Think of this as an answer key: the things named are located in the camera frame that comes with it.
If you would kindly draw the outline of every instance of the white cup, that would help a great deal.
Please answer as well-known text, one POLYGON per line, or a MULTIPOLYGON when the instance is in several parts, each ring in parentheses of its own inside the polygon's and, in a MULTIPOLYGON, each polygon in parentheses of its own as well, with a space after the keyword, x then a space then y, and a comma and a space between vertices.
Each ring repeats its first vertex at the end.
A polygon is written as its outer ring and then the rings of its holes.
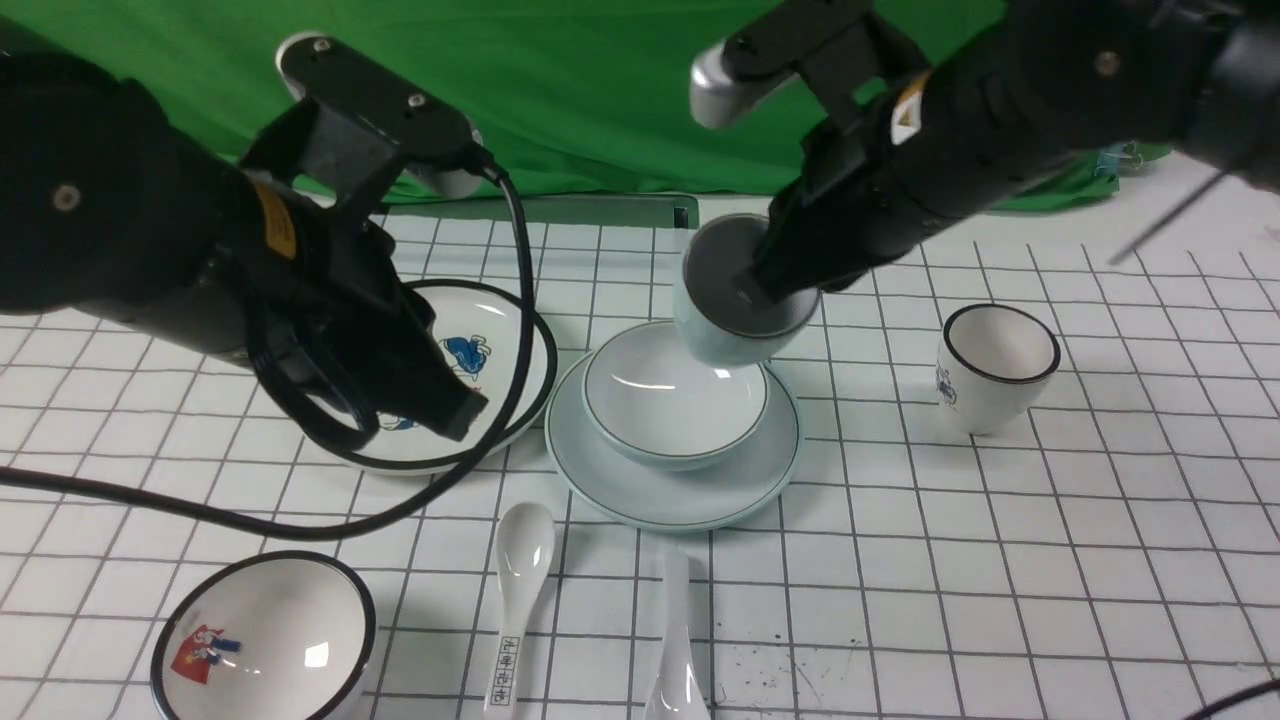
POLYGON ((961 307, 938 343, 938 405, 969 434, 995 432, 1036 402, 1061 361, 1057 338, 1032 315, 995 304, 961 307))
POLYGON ((733 287, 768 228, 760 215, 724 215, 690 238, 672 300, 676 332, 689 352, 714 368, 741 368, 777 355, 818 309, 818 291, 800 291, 769 307, 733 287))

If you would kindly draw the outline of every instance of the plate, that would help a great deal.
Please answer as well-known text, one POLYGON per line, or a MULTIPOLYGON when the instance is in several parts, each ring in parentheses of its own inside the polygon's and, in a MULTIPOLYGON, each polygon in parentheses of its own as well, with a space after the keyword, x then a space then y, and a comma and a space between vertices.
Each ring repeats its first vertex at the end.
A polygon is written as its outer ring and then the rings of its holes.
MULTIPOLYGON (((454 374, 489 398, 461 442, 393 415, 379 415, 383 429, 358 452, 334 452, 339 460, 379 475, 425 475, 448 470, 475 447, 489 428, 511 387, 520 341, 518 299, 471 281, 431 279, 406 283, 435 310, 433 336, 454 374)), ((529 379, 507 432, 490 451, 520 437, 538 419, 556 384, 556 338, 541 315, 534 314, 534 355, 529 379)))
POLYGON ((588 357, 552 393, 545 432, 556 470, 591 507, 634 528, 692 533, 748 518, 791 482, 804 427, 795 397, 767 365, 769 402, 751 437, 721 462, 673 471, 623 457, 591 424, 581 393, 588 357))

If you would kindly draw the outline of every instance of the robotic arm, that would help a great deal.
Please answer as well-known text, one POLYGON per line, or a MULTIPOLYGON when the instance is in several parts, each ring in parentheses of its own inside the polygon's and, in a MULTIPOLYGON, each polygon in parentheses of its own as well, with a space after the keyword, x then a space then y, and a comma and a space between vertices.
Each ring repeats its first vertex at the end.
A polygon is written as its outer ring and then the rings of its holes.
POLYGON ((0 313, 73 306, 252 368, 330 450, 367 443, 378 413, 461 439, 488 398, 367 218, 403 172, 453 197, 504 173, 462 113, 334 38, 275 61, 296 104, 233 167, 137 82, 0 19, 0 313))
POLYGON ((838 291, 1082 152, 1169 142, 1280 191, 1280 6, 1266 0, 1009 0, 929 68, 872 0, 786 0, 700 55, 691 111, 722 128, 801 79, 827 118, 736 284, 773 304, 838 291), (860 106, 879 77, 888 91, 860 106))

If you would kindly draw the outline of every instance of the grid tablecloth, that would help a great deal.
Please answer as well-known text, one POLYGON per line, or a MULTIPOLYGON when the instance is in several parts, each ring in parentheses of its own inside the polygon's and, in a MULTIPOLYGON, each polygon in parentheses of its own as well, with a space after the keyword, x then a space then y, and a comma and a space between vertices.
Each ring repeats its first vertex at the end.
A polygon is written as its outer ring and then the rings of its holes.
MULTIPOLYGON (((393 217, 406 278, 515 290, 503 223, 393 217)), ((561 368, 671 311, 687 231, 534 225, 561 368)), ((379 634, 357 712, 479 717, 497 643, 495 519, 553 512, 520 717, 643 715, 660 550, 694 557, 699 680, 718 720, 1176 720, 1280 664, 1280 254, 942 241, 822 311, 773 366, 810 439, 782 500, 664 538, 575 501, 541 430, 425 516, 306 546, 356 568, 379 634), (1064 338, 997 436, 934 415, 940 320, 1006 301, 1064 338)), ((294 523, 376 512, 424 480, 305 441, 253 378, 65 311, 0 318, 0 462, 294 523)), ((0 717, 155 717, 163 619, 229 562, 293 547, 156 512, 0 488, 0 717)), ((1280 716, 1268 698, 1230 717, 1280 716)))

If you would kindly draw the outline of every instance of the bowl with black rim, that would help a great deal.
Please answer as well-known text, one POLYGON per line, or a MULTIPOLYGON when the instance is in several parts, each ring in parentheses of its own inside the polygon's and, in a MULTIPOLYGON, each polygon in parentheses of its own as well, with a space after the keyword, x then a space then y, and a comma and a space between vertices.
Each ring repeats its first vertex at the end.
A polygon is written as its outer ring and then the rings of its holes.
POLYGON ((151 692, 166 720, 342 720, 364 692, 378 619, 360 575, 269 552, 196 587, 164 624, 151 692))

